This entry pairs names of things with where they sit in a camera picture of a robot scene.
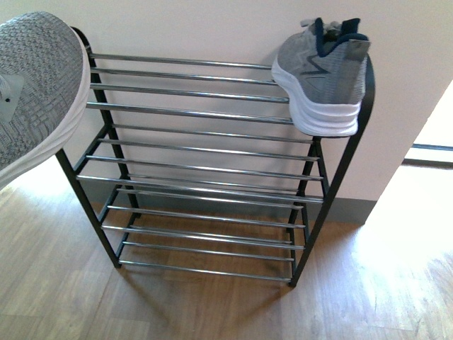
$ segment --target rack shelf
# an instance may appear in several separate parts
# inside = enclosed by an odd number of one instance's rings
[[[75,30],[86,46],[96,97],[86,107],[101,112],[103,127],[74,166],[63,149],[57,158],[113,265],[259,278],[294,287],[369,120],[374,100],[370,60],[359,130],[349,137],[329,182],[323,138],[304,136],[292,126],[289,99],[269,79],[270,66],[98,54]],[[122,66],[98,67],[96,60],[120,61]],[[136,64],[188,70],[135,70]],[[194,67],[202,73],[194,73]],[[235,69],[261,73],[251,77],[217,71]],[[222,91],[225,84],[234,90]],[[128,104],[124,93],[145,99]],[[268,109],[271,114],[260,114]],[[102,148],[110,148],[113,155],[103,154]],[[90,174],[89,164],[113,165],[119,176]],[[309,183],[318,194],[306,193]],[[95,184],[111,189],[98,213],[87,196]],[[309,205],[321,207],[314,223],[308,218]],[[248,211],[258,214],[243,213]],[[127,224],[109,225],[113,212],[127,214]],[[140,251],[148,254],[146,261]],[[206,266],[188,268],[159,254],[236,259],[245,261],[241,268],[246,271],[211,269],[204,260]],[[271,263],[271,273],[256,272],[257,262]]]

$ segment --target laminate flooring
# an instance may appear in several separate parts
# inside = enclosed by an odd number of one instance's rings
[[[291,289],[114,269],[52,158],[0,192],[0,339],[453,339],[452,192],[452,170],[400,167],[365,225],[325,224]]]

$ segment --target sneaker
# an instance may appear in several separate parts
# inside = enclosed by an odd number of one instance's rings
[[[0,190],[60,150],[90,86],[85,47],[63,21],[28,13],[0,25]]]
[[[357,132],[369,49],[368,38],[357,32],[359,22],[302,21],[307,29],[289,37],[275,58],[273,78],[288,93],[294,125],[307,135]]]

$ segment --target shoe sole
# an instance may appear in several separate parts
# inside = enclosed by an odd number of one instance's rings
[[[295,76],[278,64],[272,65],[272,76],[289,96],[289,114],[294,126],[306,135],[347,137],[357,132],[360,104],[320,104],[310,101]]]
[[[0,171],[0,190],[21,174],[43,163],[56,154],[71,138],[79,126],[82,115],[85,111],[90,89],[90,66],[88,56],[85,53],[85,46],[79,36],[74,32],[83,52],[83,71],[81,85],[77,91],[76,98],[68,113],[65,115],[55,130],[47,136],[39,145],[24,154],[21,158]]]

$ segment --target black metal frame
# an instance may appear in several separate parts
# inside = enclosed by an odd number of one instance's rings
[[[309,255],[311,253],[311,250],[314,247],[314,244],[316,242],[317,237],[319,236],[319,232],[321,231],[321,228],[327,218],[328,211],[330,210],[333,200],[338,192],[338,189],[340,188],[340,184],[345,176],[345,173],[348,169],[348,166],[351,162],[351,159],[355,153],[355,150],[357,149],[357,146],[359,144],[359,141],[362,137],[362,134],[365,130],[365,127],[368,123],[371,111],[372,111],[372,106],[374,102],[374,74],[373,74],[373,69],[372,69],[372,64],[371,61],[369,60],[368,65],[367,65],[367,72],[366,72],[366,94],[365,97],[362,101],[362,107],[359,113],[358,117],[358,131],[357,134],[353,135],[352,137],[349,137],[347,146],[345,147],[345,151],[343,152],[343,156],[341,158],[341,161],[338,165],[338,168],[335,172],[335,176],[333,177],[333,180],[331,184],[329,185],[329,181],[327,179],[327,171],[326,171],[326,165],[324,164],[324,158],[323,158],[323,152],[322,152],[322,147],[321,147],[321,137],[313,137],[311,140],[297,140],[295,142],[303,142],[306,144],[310,144],[308,154],[305,157],[299,157],[299,159],[305,161],[304,169],[302,172],[302,175],[287,175],[287,174],[277,174],[277,173],[269,173],[269,172],[262,172],[262,171],[242,171],[243,174],[245,175],[254,175],[254,176],[275,176],[275,177],[284,177],[284,178],[290,178],[290,179],[299,179],[299,186],[297,188],[297,192],[295,196],[290,196],[290,195],[280,195],[277,196],[277,194],[263,194],[262,196],[265,196],[267,199],[274,199],[277,197],[278,200],[291,200],[291,197],[293,197],[293,204],[292,204],[292,209],[291,213],[289,216],[288,223],[279,223],[279,222],[262,222],[262,221],[255,221],[255,220],[242,220],[242,219],[237,219],[237,218],[227,218],[227,217],[214,217],[214,216],[206,216],[206,215],[191,215],[191,214],[183,214],[183,213],[178,213],[178,212],[162,212],[162,211],[157,211],[157,210],[149,210],[149,209],[143,209],[140,208],[139,202],[137,200],[137,195],[142,193],[140,190],[135,189],[136,187],[147,187],[147,188],[163,188],[164,186],[159,186],[159,185],[153,185],[153,184],[146,184],[145,182],[140,182],[137,180],[133,180],[133,178],[140,178],[140,175],[132,175],[129,171],[128,164],[151,164],[155,165],[155,163],[152,162],[146,162],[146,161],[133,161],[126,159],[122,150],[122,144],[119,142],[118,134],[117,134],[117,128],[123,128],[124,126],[117,125],[113,121],[113,117],[111,115],[110,109],[120,109],[122,111],[134,111],[134,112],[144,112],[144,113],[162,113],[165,111],[165,113],[169,113],[172,115],[184,115],[184,116],[197,116],[197,117],[207,117],[207,118],[219,118],[219,119],[230,119],[231,117],[226,117],[225,115],[222,115],[221,113],[201,113],[201,112],[196,112],[196,111],[186,111],[186,110],[174,110],[174,109],[162,109],[162,108],[143,108],[143,107],[138,107],[138,106],[118,106],[115,104],[109,104],[107,101],[107,98],[105,96],[105,90],[122,90],[122,91],[141,91],[141,92],[147,92],[147,93],[167,93],[167,94],[175,94],[175,95],[184,95],[184,96],[204,96],[204,97],[209,97],[209,98],[230,98],[230,99],[239,99],[239,100],[248,100],[248,101],[265,101],[265,102],[271,102],[271,103],[287,103],[288,99],[285,97],[267,97],[267,96],[240,96],[240,95],[229,95],[229,94],[223,94],[223,93],[202,93],[202,92],[193,92],[193,91],[174,91],[174,90],[157,90],[157,89],[138,89],[138,88],[126,88],[125,86],[107,86],[103,85],[101,83],[101,78],[99,76],[100,73],[113,73],[113,74],[134,74],[134,75],[140,75],[140,76],[148,76],[148,77],[169,77],[169,78],[180,78],[180,79],[201,79],[201,80],[209,80],[209,81],[229,81],[229,82],[246,82],[248,84],[260,84],[260,85],[265,85],[265,86],[275,86],[276,84],[273,81],[261,81],[261,80],[253,80],[253,79],[234,79],[234,78],[226,78],[226,77],[210,77],[210,76],[196,76],[196,75],[187,75],[187,74],[167,74],[167,73],[161,73],[161,72],[129,72],[129,71],[124,71],[124,70],[106,70],[106,69],[99,69],[96,66],[96,61],[95,59],[102,59],[102,58],[107,58],[107,59],[120,59],[120,60],[142,60],[142,61],[147,61],[147,62],[167,62],[167,63],[179,63],[179,64],[194,64],[194,65],[209,65],[209,66],[218,66],[218,67],[248,67],[251,69],[264,69],[264,70],[269,70],[270,67],[266,65],[254,65],[254,64],[239,64],[239,63],[226,63],[226,62],[208,62],[208,61],[200,61],[200,60],[185,60],[185,59],[168,59],[168,58],[143,58],[143,57],[128,57],[128,56],[112,56],[112,55],[100,55],[100,54],[95,54],[91,50],[91,46],[88,43],[88,40],[86,39],[85,35],[78,29],[74,29],[82,39],[86,51],[89,56],[90,60],[90,66],[92,68],[92,73],[91,73],[91,88],[94,91],[94,94],[96,96],[97,103],[88,103],[87,107],[88,108],[99,108],[101,110],[101,115],[103,118],[104,126],[101,128],[99,133],[96,135],[92,143],[89,145],[88,149],[84,152],[80,160],[76,163],[75,167],[73,168],[72,165],[69,163],[69,160],[67,159],[66,154],[64,153],[64,150],[60,150],[57,153],[57,159],[60,162],[67,178],[69,179],[69,182],[74,189],[75,194],[77,195],[78,199],[80,200],[85,213],[87,214],[91,224],[93,225],[94,230],[96,231],[96,234],[98,235],[102,245],[104,246],[105,250],[107,251],[107,254],[110,257],[110,260],[113,262],[113,265],[116,268],[121,267],[121,264],[133,264],[136,266],[151,266],[151,267],[157,267],[157,268],[164,268],[164,269],[179,269],[183,271],[194,271],[194,272],[201,272],[201,273],[216,273],[216,274],[222,274],[222,275],[228,275],[228,276],[241,276],[241,277],[247,277],[247,278],[261,278],[261,279],[268,279],[268,280],[279,280],[282,282],[286,282],[289,284],[291,287],[295,287],[297,284],[297,281],[299,280],[299,277],[306,265],[306,262],[309,258]],[[286,119],[286,118],[262,118],[262,117],[257,117],[257,116],[237,116],[235,117],[237,120],[243,120],[243,121],[249,121],[249,122],[261,122],[261,123],[274,123],[274,124],[286,124],[290,125],[291,120]],[[216,135],[221,135],[218,132],[184,132],[184,133],[195,133],[195,134],[212,134]],[[249,136],[249,135],[238,135],[240,138],[257,138],[257,139],[268,139],[268,140],[279,140],[283,141],[286,140],[285,138],[278,139],[277,137],[266,137],[266,136]],[[94,156],[95,151],[99,147],[99,145],[102,142],[109,141],[109,144],[113,148],[113,152],[115,157],[96,157]],[[219,151],[219,150],[209,150],[211,152],[225,152],[225,150]],[[275,155],[275,154],[255,154],[256,156],[267,156],[267,157],[274,157],[274,158],[288,158],[285,155]],[[102,161],[102,162],[114,162],[119,166],[120,169],[120,177],[117,179],[114,178],[91,178],[89,176],[82,176],[81,172],[85,165],[88,164],[89,161],[91,160],[96,160],[96,161]],[[314,163],[317,163],[318,171],[319,171],[319,176],[312,176],[312,170],[314,167]],[[176,165],[176,164],[160,164],[160,166],[167,166],[167,167],[179,167],[182,169],[195,169],[197,168],[196,166],[181,166],[181,165]],[[211,171],[218,171],[218,172],[232,172],[236,170],[232,169],[214,169],[211,168]],[[103,209],[99,213],[99,215],[96,215],[95,212],[93,211],[93,208],[91,206],[91,203],[89,199],[86,196],[86,193],[84,189],[81,186],[80,181],[83,180],[97,180],[97,181],[106,181],[108,183],[113,183],[115,184],[114,189],[110,196],[108,197],[107,201],[105,202],[105,205],[103,206]],[[176,181],[180,181],[182,183],[184,182],[190,182],[188,180],[184,179],[179,179]],[[321,183],[321,188],[323,192],[323,198],[318,199],[318,198],[312,198],[306,196],[306,185],[308,181],[319,181]],[[207,183],[211,184],[208,181],[192,181],[191,183]],[[241,188],[241,186],[246,187],[248,191],[229,191],[229,190],[221,190],[219,191],[220,193],[227,194],[227,197],[230,197],[228,195],[233,195],[233,197],[250,197],[251,192],[250,190],[253,188],[264,188],[266,189],[265,186],[247,186],[247,185],[240,185],[240,184],[234,184],[235,186],[233,188]],[[115,199],[118,196],[118,193],[124,192],[127,194],[127,197],[129,198],[129,202],[131,205],[131,208],[122,208],[114,205]],[[169,196],[182,196],[184,198],[185,195],[181,194],[170,194]],[[238,199],[231,200],[234,202],[240,202],[240,203],[247,203],[247,204],[261,204],[261,205],[273,205],[273,206],[286,206],[287,203],[267,203],[267,202],[255,202],[255,201],[242,201]],[[309,218],[307,214],[307,203],[321,203],[321,210],[320,213],[318,214],[314,225],[312,229],[310,230],[309,228]],[[127,212],[131,213],[130,215],[130,220],[125,228],[122,227],[110,227],[110,226],[105,226],[103,225],[105,218],[110,210],[126,210]],[[302,222],[303,225],[297,225],[296,220],[299,214],[299,210],[301,210],[301,217],[302,217]],[[235,236],[227,236],[223,234],[203,234],[199,232],[179,232],[176,233],[175,231],[172,230],[162,230],[162,229],[156,229],[156,228],[141,228],[141,227],[135,227],[134,226],[134,221],[141,216],[142,213],[151,213],[151,214],[157,214],[157,215],[165,215],[169,217],[188,217],[188,218],[200,218],[204,220],[215,220],[215,221],[221,221],[221,222],[237,222],[237,223],[244,223],[246,225],[265,225],[265,226],[270,226],[270,227],[286,227],[287,233],[289,235],[289,240],[270,240],[270,239],[259,239],[259,238],[248,238],[248,237],[235,237]],[[294,229],[298,227],[303,227],[304,231],[304,246],[299,246],[297,245],[298,240],[296,240]],[[109,242],[108,237],[106,236],[106,233],[104,230],[120,230],[123,231],[123,237],[122,241],[120,242],[119,247],[117,248],[116,251],[112,248],[111,243]],[[202,249],[186,249],[186,248],[178,248],[178,247],[171,247],[171,246],[164,246],[164,245],[158,245],[158,244],[138,244],[136,242],[129,242],[128,237],[130,233],[144,233],[144,234],[157,234],[161,236],[170,236],[170,237],[184,237],[184,238],[191,238],[191,239],[203,239],[203,240],[211,240],[213,242],[233,242],[236,244],[247,244],[247,245],[252,245],[252,246],[258,246],[258,247],[274,247],[274,248],[283,248],[287,249],[291,256],[290,258],[275,258],[274,256],[256,256],[252,254],[232,254],[232,253],[227,253],[227,252],[215,252],[215,251],[208,251],[208,250],[202,250]],[[202,254],[211,254],[211,253],[216,253],[216,254],[221,254],[221,255],[227,255],[227,256],[240,256],[240,257],[249,257],[249,258],[257,258],[257,259],[270,259],[273,261],[290,261],[292,265],[292,276],[291,278],[273,278],[273,277],[267,277],[267,276],[257,276],[257,275],[252,275],[252,274],[242,274],[242,273],[225,273],[225,272],[217,272],[217,271],[207,271],[207,270],[202,270],[202,269],[195,269],[195,268],[182,268],[182,267],[174,267],[174,266],[166,266],[166,265],[155,265],[151,263],[140,263],[140,262],[133,262],[133,261],[125,261],[121,260],[120,257],[122,255],[122,251],[125,246],[134,246],[134,247],[149,247],[149,248],[154,248],[154,249],[167,249],[167,250],[175,250],[175,251],[194,251],[197,253],[202,253]],[[300,257],[300,260],[297,258],[297,251],[303,250],[303,253]]]

